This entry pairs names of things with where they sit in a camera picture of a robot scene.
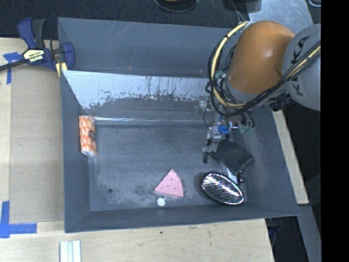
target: black fabric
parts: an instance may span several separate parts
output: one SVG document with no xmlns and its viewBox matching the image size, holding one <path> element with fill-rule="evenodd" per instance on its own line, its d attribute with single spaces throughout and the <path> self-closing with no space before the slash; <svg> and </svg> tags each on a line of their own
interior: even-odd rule
<svg viewBox="0 0 349 262">
<path fill-rule="evenodd" d="M 241 145 L 227 139 L 221 140 L 217 151 L 210 155 L 221 161 L 234 175 L 253 161 L 253 157 Z"/>
<path fill-rule="evenodd" d="M 171 9 L 176 9 L 174 6 L 169 5 Z M 238 23 L 231 5 L 225 0 L 200 0 L 193 10 L 186 13 L 162 10 L 152 0 L 0 0 L 0 9 L 1 36 L 18 36 L 17 24 L 32 17 L 45 19 L 43 38 L 55 40 L 58 39 L 58 17 L 223 28 L 231 28 Z M 240 4 L 239 10 L 248 18 L 244 4 Z"/>
</svg>

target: blue tape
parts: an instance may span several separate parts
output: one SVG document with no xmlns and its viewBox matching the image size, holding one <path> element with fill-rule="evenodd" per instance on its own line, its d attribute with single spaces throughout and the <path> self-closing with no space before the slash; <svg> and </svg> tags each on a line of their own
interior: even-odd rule
<svg viewBox="0 0 349 262">
<path fill-rule="evenodd" d="M 12 61 L 22 60 L 23 56 L 17 52 L 11 52 L 11 53 L 5 53 L 4 58 L 7 60 L 8 63 L 11 63 Z M 6 84 L 10 84 L 11 82 L 12 82 L 12 71 L 11 69 L 8 69 Z"/>
<path fill-rule="evenodd" d="M 9 224 L 10 201 L 2 202 L 0 238 L 8 239 L 11 234 L 35 234 L 37 223 Z"/>
</svg>

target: yellow cable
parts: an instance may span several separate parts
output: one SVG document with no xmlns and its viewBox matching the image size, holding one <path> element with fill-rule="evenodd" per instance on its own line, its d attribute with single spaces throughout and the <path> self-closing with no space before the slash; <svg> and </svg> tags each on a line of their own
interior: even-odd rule
<svg viewBox="0 0 349 262">
<path fill-rule="evenodd" d="M 225 45 L 225 43 L 231 38 L 231 36 L 233 36 L 238 30 L 240 30 L 241 28 L 245 27 L 248 24 L 248 22 L 243 22 L 241 24 L 239 24 L 238 26 L 236 26 L 233 30 L 231 30 L 220 42 L 216 53 L 213 57 L 212 60 L 212 65 L 211 65 L 211 71 L 210 71 L 210 77 L 211 80 L 214 81 L 214 76 L 215 76 L 215 66 L 217 63 L 217 59 L 219 57 L 219 54 L 221 52 L 221 50 L 223 49 L 223 46 Z M 321 45 L 319 45 L 317 48 L 315 48 L 314 50 L 312 50 L 308 56 L 303 59 L 300 63 L 298 63 L 296 66 L 294 66 L 292 68 L 292 70 L 286 75 L 285 79 L 287 80 L 288 78 L 293 77 L 295 74 L 298 73 L 298 70 L 303 66 L 304 63 L 306 63 L 307 61 L 309 61 L 310 58 L 312 58 L 316 53 L 319 53 L 321 51 Z M 242 104 L 232 104 L 232 103 L 228 103 L 226 101 L 224 101 L 224 99 L 221 98 L 221 96 L 219 95 L 217 89 L 215 87 L 213 87 L 213 92 L 214 92 L 214 96 L 217 98 L 217 100 L 224 106 L 228 107 L 228 108 L 233 108 L 233 109 L 241 109 L 242 107 L 246 106 L 246 103 L 242 103 Z"/>
<path fill-rule="evenodd" d="M 238 30 L 240 30 L 241 28 L 245 27 L 246 25 L 248 24 L 247 21 L 245 22 L 242 22 L 240 23 L 238 26 L 236 26 L 233 30 L 231 30 L 224 38 L 223 40 L 220 42 L 217 50 L 216 50 L 216 53 L 213 57 L 213 60 L 212 60 L 212 66 L 211 66 L 211 79 L 214 81 L 214 73 L 215 73 L 215 66 L 216 66 L 216 63 L 217 63 L 217 59 L 218 59 L 218 56 L 219 56 L 219 53 L 220 51 L 222 50 L 223 46 L 225 45 L 225 43 L 230 39 L 231 36 L 233 36 Z M 236 107 L 243 107 L 245 104 L 230 104 L 230 103 L 227 103 L 225 102 L 219 95 L 218 91 L 216 90 L 216 88 L 214 87 L 213 88 L 213 92 L 214 92 L 214 95 L 215 97 L 217 98 L 217 100 L 222 103 L 223 105 L 227 106 L 227 107 L 233 107 L 233 108 L 236 108 Z"/>
</svg>

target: black floor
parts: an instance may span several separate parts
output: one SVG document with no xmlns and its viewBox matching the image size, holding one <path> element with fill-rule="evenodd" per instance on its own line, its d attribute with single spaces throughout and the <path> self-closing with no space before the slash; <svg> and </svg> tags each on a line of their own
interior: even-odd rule
<svg viewBox="0 0 349 262">
<path fill-rule="evenodd" d="M 186 9 L 193 1 L 181 5 Z M 243 17 L 246 6 L 236 3 Z M 321 23 L 321 8 L 309 4 L 314 23 Z M 233 27 L 237 17 L 226 0 L 200 0 L 185 13 L 159 10 L 151 0 L 0 0 L 0 37 L 18 37 L 17 24 L 26 17 L 45 19 L 44 39 L 58 39 L 57 17 L 170 23 L 192 26 Z M 284 111 L 305 184 L 320 173 L 320 112 L 294 105 Z M 313 206 L 321 233 L 321 202 Z M 276 262 L 307 262 L 296 217 L 271 222 Z"/>
</svg>

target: pink triangle object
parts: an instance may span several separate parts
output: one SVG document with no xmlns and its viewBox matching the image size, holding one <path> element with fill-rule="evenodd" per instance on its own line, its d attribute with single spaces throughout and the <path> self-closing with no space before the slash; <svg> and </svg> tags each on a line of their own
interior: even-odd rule
<svg viewBox="0 0 349 262">
<path fill-rule="evenodd" d="M 154 189 L 155 192 L 174 197 L 183 197 L 183 186 L 176 172 L 172 169 L 167 173 L 159 185 Z"/>
</svg>

